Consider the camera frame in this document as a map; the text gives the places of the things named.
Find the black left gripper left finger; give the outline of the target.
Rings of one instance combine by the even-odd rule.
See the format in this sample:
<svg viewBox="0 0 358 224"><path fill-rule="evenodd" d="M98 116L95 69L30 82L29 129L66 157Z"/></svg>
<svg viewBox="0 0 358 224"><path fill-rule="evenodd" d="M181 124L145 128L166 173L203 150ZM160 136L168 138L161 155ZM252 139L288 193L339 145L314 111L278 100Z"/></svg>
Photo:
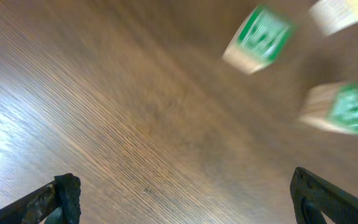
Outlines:
<svg viewBox="0 0 358 224"><path fill-rule="evenodd" d="M2 223L79 224L80 178L67 173L0 209Z"/></svg>

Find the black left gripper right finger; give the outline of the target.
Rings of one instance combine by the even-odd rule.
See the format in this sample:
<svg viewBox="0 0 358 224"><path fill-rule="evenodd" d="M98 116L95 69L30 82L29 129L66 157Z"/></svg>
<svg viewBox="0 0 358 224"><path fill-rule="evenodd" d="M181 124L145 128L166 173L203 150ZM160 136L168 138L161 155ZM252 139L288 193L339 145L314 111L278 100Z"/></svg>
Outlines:
<svg viewBox="0 0 358 224"><path fill-rule="evenodd" d="M303 167L297 167L290 183L297 224L358 223L358 198Z"/></svg>

